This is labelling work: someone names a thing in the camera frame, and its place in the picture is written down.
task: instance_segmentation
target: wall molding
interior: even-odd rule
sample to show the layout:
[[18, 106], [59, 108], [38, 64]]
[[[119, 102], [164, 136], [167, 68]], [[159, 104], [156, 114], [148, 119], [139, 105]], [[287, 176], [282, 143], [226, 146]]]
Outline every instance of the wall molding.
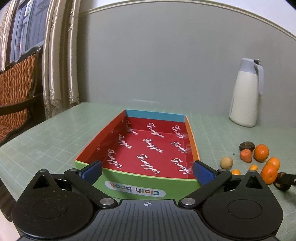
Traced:
[[82, 16], [86, 16], [86, 15], [90, 15], [96, 12], [100, 12], [106, 9], [111, 9], [111, 8], [115, 8], [115, 7], [121, 7], [121, 6], [126, 6], [126, 5], [133, 5], [133, 4], [140, 4], [140, 3], [151, 3], [151, 2], [178, 2], [178, 3], [192, 3], [192, 4], [201, 4], [201, 5], [207, 5], [207, 6], [213, 6], [213, 7], [218, 7], [218, 8], [223, 8], [226, 10], [230, 10], [230, 11], [234, 11], [234, 12], [238, 12], [241, 14], [244, 14], [246, 16], [249, 16], [251, 18], [255, 18], [261, 22], [264, 22], [276, 29], [278, 29], [279, 31], [283, 32], [284, 34], [288, 35], [289, 37], [291, 37], [292, 39], [296, 40], [296, 35], [292, 34], [291, 32], [289, 32], [288, 30], [286, 30], [285, 28], [281, 27], [280, 25], [260, 16], [257, 15], [255, 13], [249, 12], [247, 10], [235, 7], [235, 6], [231, 6], [231, 5], [227, 5], [227, 4], [223, 4], [223, 3], [218, 3], [218, 2], [212, 2], [212, 1], [207, 1], [207, 0], [129, 0], [129, 1], [122, 1], [122, 2], [117, 2], [117, 3], [112, 3], [112, 4], [108, 4], [108, 5], [104, 5], [104, 6], [100, 6], [100, 7], [96, 7], [84, 12], [81, 12], [79, 14], [79, 17]]

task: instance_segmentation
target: carrot piece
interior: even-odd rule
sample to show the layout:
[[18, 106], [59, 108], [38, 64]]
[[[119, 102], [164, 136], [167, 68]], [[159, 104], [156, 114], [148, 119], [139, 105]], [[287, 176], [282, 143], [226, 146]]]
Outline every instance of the carrot piece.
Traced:
[[252, 162], [252, 152], [249, 149], [244, 149], [240, 152], [239, 157], [247, 163]]

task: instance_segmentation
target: curtain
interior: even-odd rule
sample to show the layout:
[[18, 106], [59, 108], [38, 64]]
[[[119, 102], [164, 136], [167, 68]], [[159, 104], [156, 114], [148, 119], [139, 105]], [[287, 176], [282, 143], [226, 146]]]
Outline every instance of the curtain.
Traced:
[[77, 29], [80, 0], [51, 0], [46, 16], [42, 59], [46, 118], [79, 103]]
[[2, 23], [0, 26], [0, 70], [4, 71], [6, 67], [6, 51], [9, 38], [9, 32], [12, 25], [13, 15], [17, 8], [17, 0], [11, 0], [7, 6]]

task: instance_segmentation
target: green cutting mat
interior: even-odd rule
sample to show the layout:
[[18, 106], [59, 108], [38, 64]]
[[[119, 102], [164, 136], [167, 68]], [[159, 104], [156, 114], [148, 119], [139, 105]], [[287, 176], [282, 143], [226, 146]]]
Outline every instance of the green cutting mat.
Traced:
[[[114, 106], [82, 103], [26, 131], [0, 147], [0, 177], [15, 199], [39, 169], [63, 173], [74, 167], [74, 159], [87, 143], [123, 109], [133, 106]], [[234, 169], [245, 174], [251, 164], [260, 171], [264, 163], [244, 163], [239, 158], [241, 142], [252, 141], [269, 147], [270, 156], [281, 160], [280, 171], [296, 173], [296, 128], [255, 126], [246, 128], [232, 123], [227, 117], [204, 116], [191, 112], [146, 108], [160, 112], [187, 115], [191, 124], [201, 161], [219, 168], [223, 156], [234, 160]], [[296, 190], [282, 193], [273, 185], [271, 190], [284, 211], [277, 237], [292, 241], [296, 237]]]

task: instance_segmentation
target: green box side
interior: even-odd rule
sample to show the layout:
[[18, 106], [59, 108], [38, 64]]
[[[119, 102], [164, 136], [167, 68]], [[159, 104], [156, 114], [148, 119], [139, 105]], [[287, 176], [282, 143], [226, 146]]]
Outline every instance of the green box side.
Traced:
[[[77, 169], [82, 169], [83, 167], [87, 166], [87, 163], [75, 160], [75, 166]], [[106, 181], [122, 183], [126, 186], [132, 185], [149, 189], [160, 189], [165, 191], [165, 196], [144, 196], [118, 191], [117, 189], [112, 190], [106, 187]], [[151, 177], [103, 168], [103, 173], [101, 177], [94, 183], [94, 186], [102, 192], [106, 193], [107, 195], [118, 199], [175, 199], [176, 202], [178, 202], [181, 198], [187, 196], [188, 194], [192, 193], [193, 191], [201, 187], [201, 184], [196, 179]]]

